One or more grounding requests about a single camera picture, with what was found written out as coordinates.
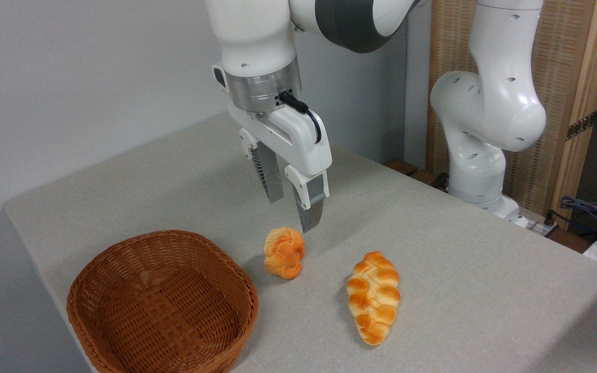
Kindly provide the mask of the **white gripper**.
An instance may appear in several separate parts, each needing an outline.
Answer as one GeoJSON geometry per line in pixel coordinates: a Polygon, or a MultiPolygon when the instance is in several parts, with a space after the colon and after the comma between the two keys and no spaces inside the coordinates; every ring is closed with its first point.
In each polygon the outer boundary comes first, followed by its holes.
{"type": "Polygon", "coordinates": [[[242,128],[241,144],[255,167],[268,201],[274,203],[284,197],[277,157],[287,161],[285,175],[292,184],[297,212],[304,233],[318,226],[324,200],[329,197],[327,168],[332,165],[332,154],[324,124],[314,114],[321,129],[308,114],[288,105],[268,113],[251,113],[234,105],[234,91],[229,87],[221,65],[213,65],[214,76],[220,83],[227,110],[242,128]]]}

